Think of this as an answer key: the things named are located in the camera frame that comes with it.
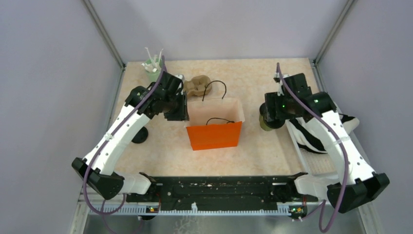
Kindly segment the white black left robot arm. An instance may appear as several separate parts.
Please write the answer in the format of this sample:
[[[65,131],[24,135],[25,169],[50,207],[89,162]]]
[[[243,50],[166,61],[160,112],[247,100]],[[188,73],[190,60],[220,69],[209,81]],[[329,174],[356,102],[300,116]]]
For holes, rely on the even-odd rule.
[[[156,196],[155,180],[145,173],[121,175],[115,172],[117,161],[145,125],[158,114],[168,121],[187,121],[187,95],[183,75],[163,71],[148,87],[131,90],[121,111],[99,143],[84,157],[77,157],[72,168],[105,200],[118,194],[138,194],[144,201]]]

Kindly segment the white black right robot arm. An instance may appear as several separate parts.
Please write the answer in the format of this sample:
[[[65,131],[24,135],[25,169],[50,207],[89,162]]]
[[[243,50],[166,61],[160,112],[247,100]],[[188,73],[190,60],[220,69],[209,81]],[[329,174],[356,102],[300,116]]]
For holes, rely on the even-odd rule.
[[[303,174],[286,186],[292,201],[311,195],[327,200],[346,213],[375,200],[390,184],[385,173],[377,173],[356,148],[344,121],[326,92],[313,93],[304,74],[275,77],[278,91],[266,93],[260,106],[263,128],[278,129],[288,124],[297,144],[312,153],[328,155],[337,178]]]

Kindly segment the orange paper bag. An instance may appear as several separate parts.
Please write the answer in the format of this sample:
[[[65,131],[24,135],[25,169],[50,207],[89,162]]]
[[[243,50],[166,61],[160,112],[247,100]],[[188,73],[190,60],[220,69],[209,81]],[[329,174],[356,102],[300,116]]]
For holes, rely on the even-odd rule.
[[[236,97],[188,102],[189,120],[185,127],[194,151],[236,147],[245,121],[241,100]]]

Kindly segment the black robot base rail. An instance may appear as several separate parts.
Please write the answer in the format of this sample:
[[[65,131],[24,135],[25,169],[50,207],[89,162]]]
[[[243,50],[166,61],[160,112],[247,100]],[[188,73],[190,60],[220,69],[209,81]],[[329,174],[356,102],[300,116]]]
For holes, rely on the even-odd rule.
[[[158,176],[145,195],[127,195],[127,203],[154,202],[162,211],[274,211],[278,204],[317,201],[298,193],[295,175]]]

